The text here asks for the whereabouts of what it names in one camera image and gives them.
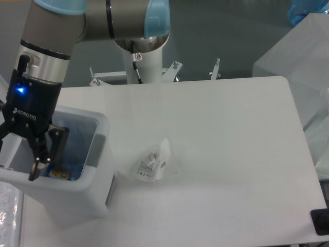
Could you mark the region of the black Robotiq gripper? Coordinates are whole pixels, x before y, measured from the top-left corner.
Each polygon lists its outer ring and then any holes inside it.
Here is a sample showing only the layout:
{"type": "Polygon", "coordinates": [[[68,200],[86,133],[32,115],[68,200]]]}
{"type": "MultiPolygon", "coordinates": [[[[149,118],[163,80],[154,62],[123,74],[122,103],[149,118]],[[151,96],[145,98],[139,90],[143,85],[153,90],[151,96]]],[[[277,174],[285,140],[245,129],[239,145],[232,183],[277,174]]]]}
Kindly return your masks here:
{"type": "Polygon", "coordinates": [[[42,169],[59,161],[64,153],[69,128],[53,127],[48,131],[61,87],[62,83],[45,83],[27,78],[16,69],[12,72],[6,103],[2,106],[5,121],[0,126],[0,149],[3,138],[9,133],[28,140],[34,157],[30,181],[36,180],[42,169]],[[50,149],[46,132],[51,140],[50,149]]]}

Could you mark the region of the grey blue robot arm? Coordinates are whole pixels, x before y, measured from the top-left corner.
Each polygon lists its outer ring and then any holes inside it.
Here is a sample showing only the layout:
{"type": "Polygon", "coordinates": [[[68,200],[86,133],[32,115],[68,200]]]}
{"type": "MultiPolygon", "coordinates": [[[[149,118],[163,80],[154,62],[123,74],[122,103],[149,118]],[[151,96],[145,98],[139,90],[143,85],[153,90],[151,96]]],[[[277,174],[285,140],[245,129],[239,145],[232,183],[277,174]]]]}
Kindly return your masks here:
{"type": "Polygon", "coordinates": [[[58,161],[69,130],[52,116],[74,45],[112,39],[126,50],[139,84],[145,83],[139,62],[164,46],[170,34],[168,1],[32,1],[20,40],[5,101],[1,138],[14,134],[33,153],[29,180],[58,161]]]}

